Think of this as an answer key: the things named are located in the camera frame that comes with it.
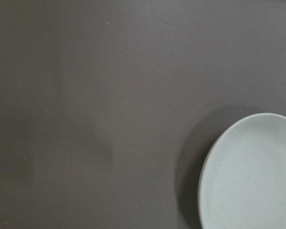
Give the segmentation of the cream round plate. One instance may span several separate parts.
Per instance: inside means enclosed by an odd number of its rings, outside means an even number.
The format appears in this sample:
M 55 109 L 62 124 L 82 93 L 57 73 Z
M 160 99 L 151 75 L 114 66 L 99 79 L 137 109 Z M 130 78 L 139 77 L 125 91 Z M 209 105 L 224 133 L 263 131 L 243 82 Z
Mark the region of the cream round plate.
M 199 178 L 204 229 L 286 229 L 286 117 L 260 113 L 226 129 Z

